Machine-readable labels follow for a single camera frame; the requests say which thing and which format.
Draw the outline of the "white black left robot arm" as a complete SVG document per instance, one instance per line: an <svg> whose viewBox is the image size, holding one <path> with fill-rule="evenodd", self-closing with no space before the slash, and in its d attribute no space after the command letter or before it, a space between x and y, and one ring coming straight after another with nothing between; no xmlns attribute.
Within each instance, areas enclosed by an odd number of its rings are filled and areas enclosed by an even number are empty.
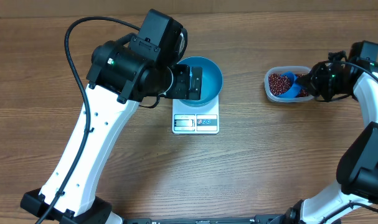
<svg viewBox="0 0 378 224"><path fill-rule="evenodd" d="M38 222L119 224L111 204L95 195L102 170L125 124L148 96L199 100L202 70L181 63L187 30L150 10L130 34L92 53L88 85L73 133L48 181L20 206Z"/></svg>

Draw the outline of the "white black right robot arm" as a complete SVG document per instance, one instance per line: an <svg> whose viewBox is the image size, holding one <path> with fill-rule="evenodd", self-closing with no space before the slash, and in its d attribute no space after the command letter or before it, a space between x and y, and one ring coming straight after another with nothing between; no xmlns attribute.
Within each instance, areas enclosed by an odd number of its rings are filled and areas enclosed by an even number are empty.
<svg viewBox="0 0 378 224"><path fill-rule="evenodd" d="M335 181L314 197L300 200L272 223L340 223L365 208L378 213L378 44L351 45L348 54L329 53L294 83L324 102L352 97L360 106L364 130L343 154Z"/></svg>

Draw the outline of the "blue plastic measuring scoop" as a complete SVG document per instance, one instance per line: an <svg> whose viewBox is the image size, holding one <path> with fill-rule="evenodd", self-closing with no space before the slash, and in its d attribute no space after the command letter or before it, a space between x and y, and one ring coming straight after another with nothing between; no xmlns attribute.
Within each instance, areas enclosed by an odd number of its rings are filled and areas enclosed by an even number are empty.
<svg viewBox="0 0 378 224"><path fill-rule="evenodd" d="M301 87L296 83L298 77L293 72L285 72L278 77L282 81L283 87L286 89L286 91L277 95L277 97L296 98L300 94Z"/></svg>

